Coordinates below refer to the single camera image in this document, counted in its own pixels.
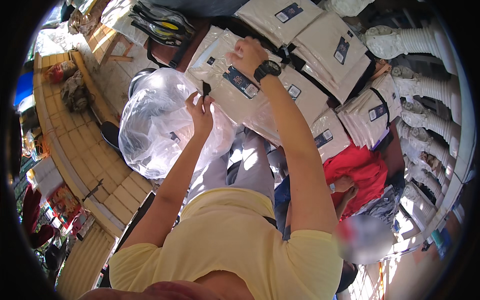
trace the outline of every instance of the product label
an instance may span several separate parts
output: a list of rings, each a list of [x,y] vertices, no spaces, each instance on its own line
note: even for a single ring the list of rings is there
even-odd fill
[[[340,62],[342,65],[345,63],[345,58],[347,57],[347,51],[348,48],[350,47],[350,44],[343,38],[343,36],[340,38],[340,42],[338,43],[338,46],[336,47],[334,57],[338,62]]]
[[[170,137],[170,139],[174,142],[176,142],[177,144],[180,143],[180,138],[175,134],[175,132],[170,132],[170,134],[172,135],[172,137]]]
[[[212,65],[214,63],[215,59],[213,57],[210,57],[208,60],[207,60],[207,63],[209,65]]]
[[[232,66],[223,73],[223,78],[230,81],[248,99],[252,99],[259,91],[259,88],[250,79]]]
[[[293,101],[295,101],[300,96],[301,90],[292,84],[288,88],[288,93],[290,94],[290,97],[292,97]]]
[[[330,132],[330,129],[325,130],[321,134],[319,134],[316,138],[314,138],[315,144],[317,144],[317,148],[325,145],[329,141],[333,140],[333,135]]]
[[[280,22],[285,23],[286,21],[290,20],[297,14],[301,13],[303,8],[300,8],[298,4],[293,3],[286,8],[282,9],[281,11],[275,14],[275,17],[280,20]]]
[[[377,107],[374,107],[368,111],[368,115],[370,116],[370,122],[375,121],[379,117],[383,116],[384,114],[387,113],[387,110],[385,109],[384,104],[380,104]]]

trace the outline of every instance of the white pillar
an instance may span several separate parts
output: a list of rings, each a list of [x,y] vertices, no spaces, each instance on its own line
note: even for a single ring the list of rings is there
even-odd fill
[[[442,101],[452,111],[453,121],[462,124],[462,102],[458,77],[440,81],[414,73],[405,66],[395,66],[392,77],[401,97],[427,96]]]

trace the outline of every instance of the white shirt package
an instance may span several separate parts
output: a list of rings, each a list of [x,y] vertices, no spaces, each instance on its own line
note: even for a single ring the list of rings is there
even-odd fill
[[[228,29],[219,33],[219,28],[212,26],[185,72],[185,77],[200,91],[202,81],[210,84],[210,96],[216,100],[216,106],[236,124],[241,124],[267,101],[256,80],[241,74],[225,57],[234,51],[239,39]],[[267,53],[270,60],[281,62],[278,56]]]
[[[390,113],[389,120],[383,102],[371,87],[385,100]],[[384,133],[387,121],[391,122],[399,116],[402,106],[392,76],[384,73],[371,84],[367,84],[358,97],[338,107],[336,111],[355,145],[367,145],[372,149]]]
[[[350,146],[350,139],[333,109],[329,108],[311,126],[322,162],[334,157]]]
[[[290,44],[322,12],[310,0],[250,0],[235,16],[280,47]]]
[[[293,53],[336,87],[367,51],[334,12],[322,13],[293,44],[297,46]]]
[[[308,126],[311,126],[318,116],[328,109],[327,95],[293,68],[286,66],[278,78],[297,104]],[[255,114],[248,117],[244,121],[244,125],[272,143],[281,145],[269,102],[263,104]]]

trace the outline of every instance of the plastic packaging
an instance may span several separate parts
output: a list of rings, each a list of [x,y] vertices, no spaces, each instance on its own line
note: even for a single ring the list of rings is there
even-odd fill
[[[185,99],[195,90],[181,72],[167,68],[156,70],[137,84],[123,110],[119,133],[120,150],[132,169],[148,179],[168,174],[193,136]],[[214,126],[195,170],[225,154],[235,137],[228,118],[215,105],[211,109]]]
[[[336,86],[367,51],[334,12],[322,13],[293,40],[293,44],[297,46],[294,54]]]
[[[307,62],[302,68],[308,75],[320,82],[341,104],[345,103],[351,91],[370,65],[370,59],[364,54],[339,84],[328,81],[325,76],[314,70]]]
[[[290,44],[322,12],[309,0],[250,0],[235,16],[281,47]]]
[[[54,64],[44,73],[43,76],[49,83],[57,84],[60,81],[71,77],[77,69],[78,68],[73,60],[67,60]]]
[[[389,120],[382,101],[370,87],[376,89],[387,103]],[[355,145],[367,145],[372,149],[384,133],[387,121],[392,122],[399,116],[402,107],[392,76],[384,73],[366,85],[358,97],[338,107],[336,111]]]
[[[120,32],[133,43],[143,47],[147,41],[148,35],[142,30],[130,25],[132,19],[128,16],[130,13],[130,7],[137,2],[138,0],[111,0],[103,10],[100,21],[106,27]]]
[[[286,66],[278,78],[294,99],[308,126],[328,109],[328,106],[325,107],[328,96],[293,68]],[[245,119],[244,124],[270,142],[281,145],[270,103],[264,103],[255,114]]]
[[[310,130],[323,162],[350,146],[350,139],[331,108],[310,126]]]
[[[194,54],[185,77],[200,91],[202,81],[210,84],[210,96],[216,100],[218,107],[235,124],[242,124],[267,98],[260,91],[256,80],[241,74],[225,57],[228,52],[234,51],[240,37],[228,29],[221,33],[218,31],[218,28],[211,27]],[[270,51],[267,53],[270,60],[281,62],[280,57]]]

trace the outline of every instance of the yellow object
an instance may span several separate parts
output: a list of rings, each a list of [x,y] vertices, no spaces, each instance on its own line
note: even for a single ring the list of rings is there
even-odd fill
[[[331,299],[342,259],[332,235],[297,230],[290,240],[262,216],[271,201],[251,190],[218,188],[194,198],[162,248],[136,244],[114,254],[110,282],[141,292],[158,281],[196,279],[215,270],[242,278],[255,299]]]

